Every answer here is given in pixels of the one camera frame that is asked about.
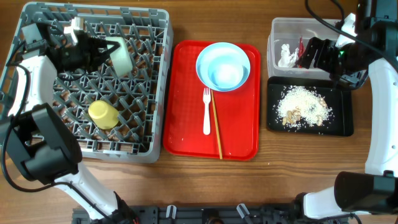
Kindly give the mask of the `red snack wrapper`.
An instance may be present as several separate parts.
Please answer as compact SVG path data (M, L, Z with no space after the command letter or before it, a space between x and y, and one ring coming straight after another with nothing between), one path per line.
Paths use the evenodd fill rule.
M301 56L304 54L304 51L305 51L305 47L303 44L303 37L300 37L299 38L299 47L298 47L298 51L297 51L297 60L296 60L297 68L302 68L302 66L298 64L298 61L301 58Z

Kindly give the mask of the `green bowl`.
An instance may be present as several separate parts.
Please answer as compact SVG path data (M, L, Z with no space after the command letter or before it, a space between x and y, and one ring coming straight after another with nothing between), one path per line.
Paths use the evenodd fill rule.
M122 37L106 37L107 41L119 43L119 47L110 54L116 75L121 78L130 73L133 65L125 40Z

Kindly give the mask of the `yellow cup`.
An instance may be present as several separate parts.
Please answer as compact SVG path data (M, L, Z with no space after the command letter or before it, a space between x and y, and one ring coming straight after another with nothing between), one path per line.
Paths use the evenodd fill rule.
M88 114L100 129L112 129L119 123L119 111L103 100L92 102Z

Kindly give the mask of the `light blue bowl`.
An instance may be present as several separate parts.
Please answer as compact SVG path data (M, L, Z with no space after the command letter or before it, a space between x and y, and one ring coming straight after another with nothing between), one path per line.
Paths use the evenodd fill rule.
M207 75L212 89L216 91L231 91L242 84L244 67L238 58L224 55L209 62Z

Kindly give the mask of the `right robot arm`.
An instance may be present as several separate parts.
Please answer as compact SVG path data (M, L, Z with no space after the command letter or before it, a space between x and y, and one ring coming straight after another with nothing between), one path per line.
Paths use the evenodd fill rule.
M365 171L340 172L334 186L299 196L300 219L318 221L357 212L397 214L397 20L367 18L356 25L355 33L342 47L311 38L298 62L308 68L314 61L342 87L357 86L346 76L368 72L373 117Z

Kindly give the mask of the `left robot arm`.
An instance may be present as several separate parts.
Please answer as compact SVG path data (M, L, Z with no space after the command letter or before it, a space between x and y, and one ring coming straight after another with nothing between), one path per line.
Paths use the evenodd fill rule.
M23 41L8 62L18 72L18 96L1 121L1 168L9 185L34 193L55 187L88 213L92 223L134 223L135 213L82 163L76 137L54 112L53 84L61 72L92 72L109 58L129 58L120 37L97 39L79 31L70 47L39 37Z

